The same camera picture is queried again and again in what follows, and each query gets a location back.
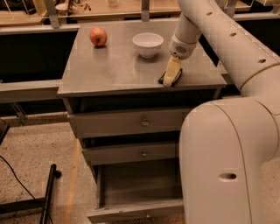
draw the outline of red apple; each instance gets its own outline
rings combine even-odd
[[[102,28],[95,27],[90,31],[89,38],[95,46],[104,46],[107,42],[107,33]]]

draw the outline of bowl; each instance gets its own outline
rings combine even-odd
[[[152,32],[139,33],[134,36],[132,41],[134,49],[146,59],[154,57],[164,43],[164,39],[160,35]]]

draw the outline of black cable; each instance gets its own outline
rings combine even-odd
[[[28,191],[28,189],[20,182],[20,180],[18,179],[16,173],[14,172],[14,170],[12,169],[12,167],[11,167],[11,165],[8,163],[8,161],[7,161],[4,157],[2,157],[2,156],[0,156],[0,158],[10,167],[10,170],[12,171],[13,175],[15,176],[17,182],[32,196],[32,198],[33,198],[34,200],[37,200],[37,199],[33,196],[33,194],[31,194],[30,191]],[[52,219],[51,215],[50,215],[49,213],[47,213],[47,215],[48,215],[48,217],[50,218],[51,223],[53,224],[53,219]]]

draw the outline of speckled floor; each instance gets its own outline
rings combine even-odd
[[[25,126],[11,127],[0,155],[13,167],[18,178],[38,198],[44,197],[51,164],[56,164],[62,176],[55,180],[51,216],[54,224],[90,224],[87,215],[95,210],[96,185],[89,167],[81,155],[67,119],[31,119]],[[9,167],[0,159],[0,204],[31,197],[15,180]],[[280,223],[280,158],[262,168],[266,224]],[[19,213],[0,216],[2,224],[39,223],[40,214]],[[119,221],[118,224],[182,224],[184,215],[174,214],[150,220]]]

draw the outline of black stand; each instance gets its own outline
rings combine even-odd
[[[44,198],[28,199],[2,204],[0,205],[0,214],[8,214],[35,208],[42,208],[40,224],[46,224],[51,205],[54,178],[59,178],[60,175],[60,171],[56,171],[56,164],[52,164]]]

